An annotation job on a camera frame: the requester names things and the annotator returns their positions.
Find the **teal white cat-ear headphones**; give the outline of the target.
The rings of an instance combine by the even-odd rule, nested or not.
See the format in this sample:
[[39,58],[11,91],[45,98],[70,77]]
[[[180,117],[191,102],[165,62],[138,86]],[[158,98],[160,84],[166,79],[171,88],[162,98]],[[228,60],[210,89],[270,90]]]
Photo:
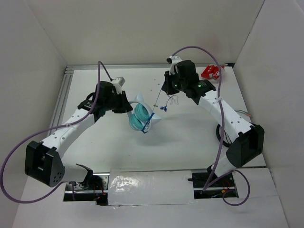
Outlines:
[[129,125],[135,131],[148,133],[152,127],[162,119],[144,101],[141,93],[138,93],[129,104],[136,104],[135,108],[127,113]]

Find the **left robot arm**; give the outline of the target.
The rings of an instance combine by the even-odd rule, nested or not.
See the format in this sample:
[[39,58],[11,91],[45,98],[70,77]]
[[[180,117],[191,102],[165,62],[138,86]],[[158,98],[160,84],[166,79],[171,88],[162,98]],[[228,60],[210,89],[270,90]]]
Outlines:
[[64,127],[56,130],[40,142],[31,141],[26,148],[25,174],[54,187],[63,182],[76,182],[82,189],[93,186],[93,170],[82,165],[68,166],[62,158],[73,142],[88,128],[93,126],[107,111],[124,114],[132,111],[126,93],[122,90],[123,77],[112,82],[101,81],[92,100],[82,101]]

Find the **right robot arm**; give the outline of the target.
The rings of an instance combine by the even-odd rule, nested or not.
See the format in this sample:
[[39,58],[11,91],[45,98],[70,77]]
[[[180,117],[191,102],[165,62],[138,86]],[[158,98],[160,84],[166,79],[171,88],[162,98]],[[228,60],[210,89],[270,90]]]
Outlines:
[[265,131],[260,125],[242,118],[218,95],[219,90],[210,81],[201,80],[192,61],[170,56],[167,62],[171,66],[164,74],[162,91],[168,95],[183,92],[208,111],[232,141],[226,154],[217,156],[208,168],[208,183],[218,186],[224,180],[223,174],[243,167],[262,153]]

